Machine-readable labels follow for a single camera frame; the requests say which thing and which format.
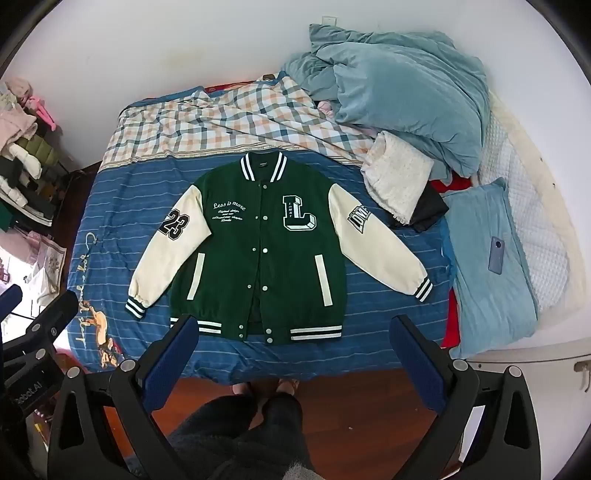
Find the green white varsity jacket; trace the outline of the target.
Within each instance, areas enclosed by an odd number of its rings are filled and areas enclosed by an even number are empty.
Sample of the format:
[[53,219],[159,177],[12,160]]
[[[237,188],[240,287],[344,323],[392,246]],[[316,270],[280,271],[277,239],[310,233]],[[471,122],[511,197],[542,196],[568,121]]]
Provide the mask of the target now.
[[342,336],[346,266],[424,302],[423,263],[342,186],[286,153],[249,152],[200,176],[144,250],[126,310],[141,319],[162,296],[172,321],[267,344]]

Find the blue smartphone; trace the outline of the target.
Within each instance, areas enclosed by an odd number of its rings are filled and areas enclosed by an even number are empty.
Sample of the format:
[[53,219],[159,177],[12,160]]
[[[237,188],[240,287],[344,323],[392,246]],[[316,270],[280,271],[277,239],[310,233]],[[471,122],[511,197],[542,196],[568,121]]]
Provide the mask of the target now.
[[493,236],[491,238],[490,254],[488,261],[488,270],[494,274],[501,275],[503,272],[505,253],[505,242]]

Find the person in black pants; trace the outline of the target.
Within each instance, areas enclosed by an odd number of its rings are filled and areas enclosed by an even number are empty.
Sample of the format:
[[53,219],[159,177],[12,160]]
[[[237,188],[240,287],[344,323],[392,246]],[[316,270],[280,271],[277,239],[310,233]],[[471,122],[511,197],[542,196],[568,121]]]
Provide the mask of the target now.
[[186,418],[169,443],[191,479],[318,479],[303,429],[296,379],[263,393],[245,382]]

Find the pile of folded clothes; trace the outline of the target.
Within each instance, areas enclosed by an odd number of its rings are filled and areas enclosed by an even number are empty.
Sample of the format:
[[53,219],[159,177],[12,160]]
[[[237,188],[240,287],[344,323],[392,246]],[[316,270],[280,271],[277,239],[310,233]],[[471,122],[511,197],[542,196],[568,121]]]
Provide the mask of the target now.
[[52,225],[56,211],[55,195],[43,189],[60,164],[43,134],[57,128],[28,81],[1,82],[1,201],[43,227]]

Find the black garment on bed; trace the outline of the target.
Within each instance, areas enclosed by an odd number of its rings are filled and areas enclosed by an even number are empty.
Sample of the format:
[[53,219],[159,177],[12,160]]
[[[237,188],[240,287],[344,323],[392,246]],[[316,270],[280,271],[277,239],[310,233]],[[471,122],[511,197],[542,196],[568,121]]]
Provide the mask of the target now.
[[404,225],[394,219],[390,221],[389,225],[394,230],[412,228],[415,232],[423,233],[443,218],[448,210],[449,207],[441,195],[434,187],[427,184],[415,207],[410,223]]

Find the white quilted mattress pad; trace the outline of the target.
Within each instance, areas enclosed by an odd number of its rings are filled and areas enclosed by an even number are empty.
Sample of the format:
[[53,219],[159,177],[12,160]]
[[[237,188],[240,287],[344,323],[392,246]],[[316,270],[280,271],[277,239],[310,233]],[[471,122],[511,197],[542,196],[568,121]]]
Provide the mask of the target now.
[[495,95],[477,184],[506,182],[515,229],[527,261],[538,323],[548,329],[581,310],[587,276],[566,203],[536,145]]

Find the light blue pillow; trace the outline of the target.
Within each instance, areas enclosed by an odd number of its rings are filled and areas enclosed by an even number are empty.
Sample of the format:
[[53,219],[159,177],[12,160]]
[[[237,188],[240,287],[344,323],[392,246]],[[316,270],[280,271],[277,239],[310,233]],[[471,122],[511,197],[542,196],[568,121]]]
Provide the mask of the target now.
[[[451,356],[467,359],[532,336],[537,304],[505,180],[451,191],[444,200],[460,330]],[[505,242],[501,275],[488,270],[493,236]]]

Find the plaid checkered blanket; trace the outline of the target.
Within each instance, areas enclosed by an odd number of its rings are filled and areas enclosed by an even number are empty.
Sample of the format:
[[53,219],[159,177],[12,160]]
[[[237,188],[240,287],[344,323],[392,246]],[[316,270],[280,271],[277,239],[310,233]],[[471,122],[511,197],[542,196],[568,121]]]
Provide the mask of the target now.
[[207,92],[202,87],[121,111],[100,168],[172,156],[198,158],[278,148],[359,165],[374,139],[339,125],[287,75]]

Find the light blue duvet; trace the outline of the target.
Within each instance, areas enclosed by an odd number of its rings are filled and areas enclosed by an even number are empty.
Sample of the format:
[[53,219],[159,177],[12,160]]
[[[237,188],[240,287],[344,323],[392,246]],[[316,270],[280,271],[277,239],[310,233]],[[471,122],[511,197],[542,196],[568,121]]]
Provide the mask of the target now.
[[335,122],[388,131],[468,178],[491,116],[482,62],[441,32],[363,33],[312,24],[311,48],[283,71]]

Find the white folded cloth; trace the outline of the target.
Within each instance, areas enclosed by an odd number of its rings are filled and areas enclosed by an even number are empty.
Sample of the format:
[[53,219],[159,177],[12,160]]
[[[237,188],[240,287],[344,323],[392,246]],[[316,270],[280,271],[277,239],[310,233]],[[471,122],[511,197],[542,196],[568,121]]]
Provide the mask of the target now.
[[402,225],[409,225],[434,160],[388,131],[381,131],[363,160],[370,197]]

